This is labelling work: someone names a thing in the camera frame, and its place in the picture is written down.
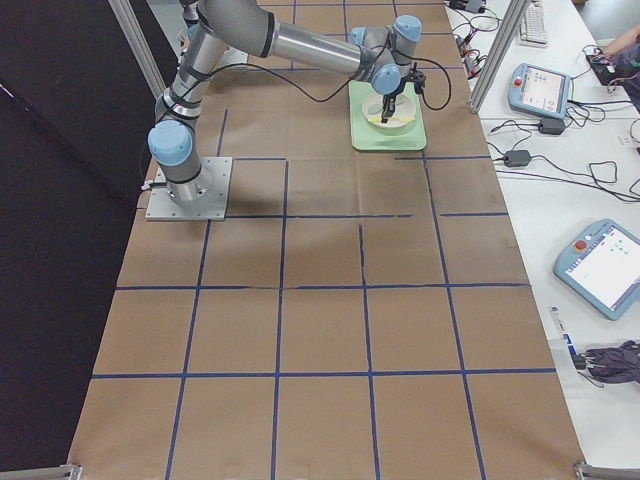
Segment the white keyboard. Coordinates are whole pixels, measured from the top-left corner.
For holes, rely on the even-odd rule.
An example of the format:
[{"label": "white keyboard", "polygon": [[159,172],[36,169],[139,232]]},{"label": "white keyboard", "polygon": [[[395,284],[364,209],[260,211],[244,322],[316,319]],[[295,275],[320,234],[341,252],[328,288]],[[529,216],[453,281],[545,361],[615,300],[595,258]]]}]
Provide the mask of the white keyboard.
[{"label": "white keyboard", "polygon": [[549,45],[549,36],[544,26],[544,7],[542,0],[531,0],[531,5],[522,18],[520,24],[520,45],[545,48]]}]

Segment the power adapter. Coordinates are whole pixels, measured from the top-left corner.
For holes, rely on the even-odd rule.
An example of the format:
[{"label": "power adapter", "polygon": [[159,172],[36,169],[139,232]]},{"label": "power adapter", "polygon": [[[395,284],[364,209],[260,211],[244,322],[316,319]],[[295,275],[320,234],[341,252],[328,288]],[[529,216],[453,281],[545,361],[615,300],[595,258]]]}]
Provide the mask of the power adapter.
[{"label": "power adapter", "polygon": [[564,121],[559,118],[542,118],[538,125],[538,131],[545,135],[562,135],[565,128]]},{"label": "power adapter", "polygon": [[529,150],[509,150],[502,160],[509,168],[526,167],[531,162],[531,154]]}]

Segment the brown table surface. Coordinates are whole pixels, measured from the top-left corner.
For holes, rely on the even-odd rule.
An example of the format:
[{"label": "brown table surface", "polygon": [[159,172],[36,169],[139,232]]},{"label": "brown table surface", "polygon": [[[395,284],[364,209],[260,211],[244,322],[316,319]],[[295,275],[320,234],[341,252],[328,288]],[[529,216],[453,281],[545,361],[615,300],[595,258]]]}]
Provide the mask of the brown table surface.
[{"label": "brown table surface", "polygon": [[[131,233],[70,454],[88,479],[572,479],[581,460],[441,2],[282,0],[344,38],[412,14],[453,98],[420,152],[351,147],[345,91],[212,82],[224,222]],[[317,96],[344,79],[251,59]],[[446,96],[428,66],[426,96]]]}]

